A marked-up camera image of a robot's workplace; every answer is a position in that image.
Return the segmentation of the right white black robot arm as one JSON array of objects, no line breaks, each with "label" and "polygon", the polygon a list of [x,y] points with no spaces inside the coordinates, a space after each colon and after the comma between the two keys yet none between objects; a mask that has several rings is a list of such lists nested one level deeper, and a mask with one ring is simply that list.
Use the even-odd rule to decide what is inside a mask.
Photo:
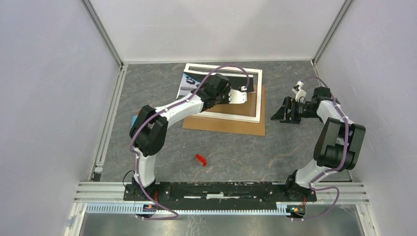
[{"label": "right white black robot arm", "polygon": [[313,159],[288,176],[284,195],[291,201],[307,197],[317,182],[328,175],[353,169],[359,157],[366,128],[354,123],[341,109],[330,88],[317,87],[311,100],[301,85],[293,87],[294,97],[287,96],[270,118],[280,123],[299,124],[303,118],[317,118],[324,124],[313,151]]}]

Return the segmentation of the photo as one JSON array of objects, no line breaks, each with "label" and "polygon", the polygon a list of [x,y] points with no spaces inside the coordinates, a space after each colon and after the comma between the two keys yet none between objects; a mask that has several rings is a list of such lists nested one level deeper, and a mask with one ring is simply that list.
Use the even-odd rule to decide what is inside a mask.
[{"label": "photo", "polygon": [[[241,87],[246,86],[247,77],[244,74],[220,73],[227,77],[231,84],[231,89],[240,90]],[[196,89],[200,82],[204,79],[207,73],[204,72],[183,72],[179,90],[176,99],[182,98]]]}]

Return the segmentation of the white wooden picture frame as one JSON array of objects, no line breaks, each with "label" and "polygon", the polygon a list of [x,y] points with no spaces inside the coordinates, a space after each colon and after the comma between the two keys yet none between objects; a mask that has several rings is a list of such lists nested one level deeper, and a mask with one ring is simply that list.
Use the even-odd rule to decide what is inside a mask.
[{"label": "white wooden picture frame", "polygon": [[[209,73],[211,70],[215,69],[217,66],[215,65],[205,65],[205,64],[196,64],[196,63],[187,63],[185,65],[184,72],[204,72],[204,71],[198,71],[196,69],[203,69],[208,70]],[[250,68],[244,68],[246,72],[250,75],[250,78],[254,78],[256,75],[257,77],[254,79],[254,92],[247,92],[247,95],[249,93],[256,93],[256,115],[254,117],[250,116],[240,116],[240,115],[232,115],[232,114],[221,114],[219,112],[211,112],[210,109],[203,111],[201,113],[197,113],[191,116],[198,116],[198,117],[206,117],[206,118],[219,118],[219,119],[227,119],[227,120],[235,120],[235,121],[245,121],[245,122],[254,122],[259,123],[260,117],[261,117],[261,101],[262,101],[262,75],[263,71],[261,69],[250,69]],[[233,74],[239,74],[242,72],[240,69],[227,66],[225,68],[221,68],[217,73],[233,73]]]}]

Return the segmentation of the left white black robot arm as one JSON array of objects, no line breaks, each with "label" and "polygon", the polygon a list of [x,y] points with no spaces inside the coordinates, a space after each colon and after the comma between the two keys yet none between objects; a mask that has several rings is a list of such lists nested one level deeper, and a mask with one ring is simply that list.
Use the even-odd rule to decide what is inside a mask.
[{"label": "left white black robot arm", "polygon": [[154,196],[155,157],[165,144],[168,128],[227,100],[230,90],[229,79],[215,74],[177,101],[158,108],[145,105],[140,109],[129,132],[129,150],[136,155],[133,182],[138,197],[146,201]]}]

